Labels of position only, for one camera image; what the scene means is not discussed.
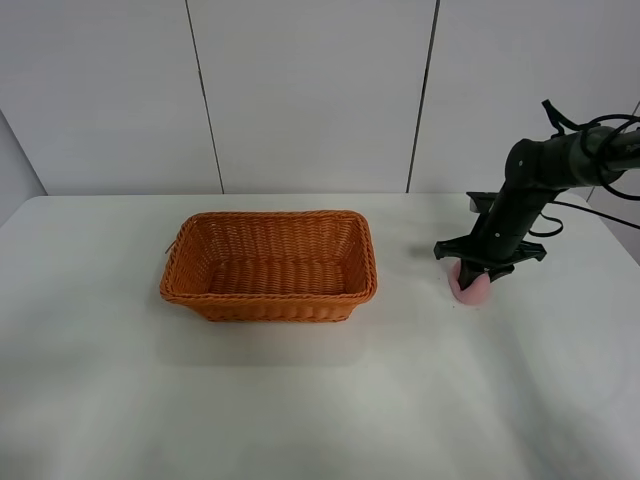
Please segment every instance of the white wall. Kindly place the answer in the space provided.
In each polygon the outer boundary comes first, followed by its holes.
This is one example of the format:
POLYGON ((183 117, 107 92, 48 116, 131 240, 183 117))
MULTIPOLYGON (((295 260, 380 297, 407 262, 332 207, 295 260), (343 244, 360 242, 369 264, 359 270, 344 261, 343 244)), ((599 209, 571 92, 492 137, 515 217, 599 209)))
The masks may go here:
MULTIPOLYGON (((612 185, 616 190, 632 195, 640 195, 640 171, 625 173, 612 185)), ((640 224, 640 202, 630 202, 611 195, 604 188, 598 187, 589 199, 589 205, 595 210, 619 217, 629 222, 640 224)), ((625 227, 616 222, 603 219, 618 241, 640 263, 640 230, 625 227)))
POLYGON ((403 192, 435 0, 190 0, 227 192, 403 192))
POLYGON ((183 0, 3 0, 0 108, 50 194, 216 193, 183 0))
POLYGON ((45 192, 0 112, 0 225, 26 200, 38 195, 45 192))
POLYGON ((510 148, 640 97, 637 0, 442 0, 412 192, 496 190, 510 148))

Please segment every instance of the wicker basket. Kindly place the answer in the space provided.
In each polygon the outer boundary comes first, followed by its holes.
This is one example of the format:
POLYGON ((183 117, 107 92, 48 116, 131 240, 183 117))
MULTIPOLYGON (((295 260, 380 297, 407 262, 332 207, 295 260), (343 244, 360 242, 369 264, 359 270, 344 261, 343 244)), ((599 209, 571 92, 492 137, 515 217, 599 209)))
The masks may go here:
POLYGON ((376 287, 358 213, 201 213, 182 225, 160 294, 211 321, 337 322, 376 287))

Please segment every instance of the pink sponge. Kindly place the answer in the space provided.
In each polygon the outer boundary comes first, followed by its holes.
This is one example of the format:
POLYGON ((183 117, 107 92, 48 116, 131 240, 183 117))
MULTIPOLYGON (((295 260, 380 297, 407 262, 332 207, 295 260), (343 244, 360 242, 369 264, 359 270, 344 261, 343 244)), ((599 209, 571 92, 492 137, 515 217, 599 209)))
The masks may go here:
POLYGON ((460 265, 460 261, 457 261, 449 272, 449 286, 451 287, 453 296, 456 297, 460 303, 464 303, 465 305, 480 305, 486 302, 491 291, 491 280, 489 280, 489 275, 483 273, 476 278, 469 287, 462 290, 458 283, 460 265))

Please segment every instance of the black robotic arm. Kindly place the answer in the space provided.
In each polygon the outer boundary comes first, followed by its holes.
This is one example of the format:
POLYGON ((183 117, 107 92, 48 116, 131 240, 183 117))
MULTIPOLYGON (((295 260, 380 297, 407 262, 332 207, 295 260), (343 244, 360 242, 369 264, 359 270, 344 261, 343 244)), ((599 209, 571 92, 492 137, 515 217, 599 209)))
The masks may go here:
POLYGON ((471 233, 435 245, 437 259, 462 260, 458 282, 463 290, 483 273, 493 281, 512 273, 516 263, 541 261, 544 247, 524 236, 542 209, 569 188, 602 185, 622 198, 640 200, 610 187, 626 170, 640 168, 640 131, 622 133, 640 123, 640 117, 607 115, 576 125, 548 100, 543 106, 558 133, 543 142, 516 143, 507 157, 500 192, 468 193, 479 213, 471 233), (606 120, 625 122, 618 128, 600 125, 606 120), (566 135, 563 127, 575 133, 566 135))

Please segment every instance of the basket rim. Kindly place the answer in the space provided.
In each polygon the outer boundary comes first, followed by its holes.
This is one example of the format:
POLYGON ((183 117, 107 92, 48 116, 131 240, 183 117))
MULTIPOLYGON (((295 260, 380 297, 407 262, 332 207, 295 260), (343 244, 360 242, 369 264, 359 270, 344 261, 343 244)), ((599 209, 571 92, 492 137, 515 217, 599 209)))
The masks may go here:
POLYGON ((245 212, 245 211, 225 211, 225 212, 203 212, 192 215, 182 224, 176 240, 170 247, 171 251, 167 261, 162 280, 160 282, 161 296, 170 302, 180 302, 183 305, 189 303, 201 304, 203 301, 207 303, 215 301, 224 304, 231 303, 269 303, 275 302, 291 302, 291 301, 312 301, 322 303, 340 303, 340 304, 360 304, 370 300, 377 290, 377 272, 375 265, 375 257, 373 254, 373 246, 371 240, 371 232, 367 219, 360 213, 352 210, 311 210, 311 211, 286 211, 286 212, 245 212), (291 293, 291 294, 258 294, 258 293, 182 293, 176 292, 171 285, 173 270, 178 262, 178 251, 188 234, 195 227, 197 221, 202 218, 216 217, 348 217, 355 220, 360 227, 360 241, 366 255, 365 262, 365 288, 356 293, 341 293, 337 295, 314 295, 309 293, 291 293))

